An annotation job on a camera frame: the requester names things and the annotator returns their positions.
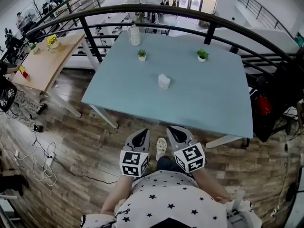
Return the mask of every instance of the white pot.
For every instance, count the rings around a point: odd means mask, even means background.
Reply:
[[[53,44],[51,44],[51,45],[49,45],[49,47],[51,48],[51,49],[56,49],[57,47],[59,47],[60,46],[60,42],[57,40],[57,41],[55,41]]]
[[[138,59],[142,62],[144,62],[146,60],[146,58],[147,58],[147,54],[144,57],[138,57]]]
[[[39,47],[35,47],[34,49],[32,49],[32,52],[34,53],[34,54],[36,54],[37,52],[39,51]]]
[[[202,59],[200,56],[198,56],[198,60],[199,60],[201,63],[203,63],[203,62],[206,61],[205,59]]]

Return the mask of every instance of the white bottle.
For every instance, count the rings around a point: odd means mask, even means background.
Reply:
[[[141,34],[139,28],[136,25],[132,25],[129,30],[130,42],[133,46],[139,46],[141,44]]]

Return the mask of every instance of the power outlet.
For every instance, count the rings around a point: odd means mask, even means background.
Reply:
[[[15,157],[14,157],[15,161],[17,161],[18,156],[19,156],[19,151],[16,150],[16,152],[15,152]]]
[[[47,165],[48,165],[49,167],[51,167],[51,166],[52,166],[52,163],[53,163],[53,159],[56,157],[56,154],[55,154],[54,152],[51,152],[51,153],[49,154],[49,157],[50,157],[50,158],[47,159]]]

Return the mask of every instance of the table leg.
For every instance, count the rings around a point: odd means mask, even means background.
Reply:
[[[77,117],[81,117],[81,113],[76,111],[68,102],[66,102],[64,99],[62,99],[59,95],[57,95],[52,89],[47,90],[47,94],[58,101],[60,105],[65,107],[67,110],[69,110],[71,113],[73,113]]]
[[[30,100],[34,101],[36,104],[40,104],[40,98],[38,95],[32,92],[31,88],[24,87],[22,85],[19,85],[20,89],[27,94],[27,96],[30,98]]]
[[[97,112],[98,115],[100,115],[103,119],[106,120],[107,123],[109,123],[113,128],[118,128],[118,124],[116,121],[114,121],[114,119],[109,115],[108,112],[106,112],[105,109],[103,109],[102,107],[97,107],[94,105],[90,105],[90,107],[92,107],[92,109],[94,111]]]
[[[97,71],[98,67],[99,67],[99,64],[95,61],[91,51],[90,51],[90,48],[89,46],[87,45],[87,43],[84,41],[83,43],[81,43],[86,55],[87,55],[87,58],[90,60],[91,62],[91,65],[93,66],[93,69],[95,71]]]
[[[233,142],[235,140],[241,139],[241,137],[232,136],[232,135],[226,135],[224,137],[221,137],[219,139],[213,140],[211,142],[206,143],[206,148],[213,148],[219,145],[223,145],[229,142]]]

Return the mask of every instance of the power strip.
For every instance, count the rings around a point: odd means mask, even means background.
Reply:
[[[47,159],[47,165],[49,166],[49,167],[51,167],[52,166],[52,163],[53,163],[53,159],[56,157],[56,154],[54,153],[54,152],[51,152],[50,154],[49,154],[49,158]]]

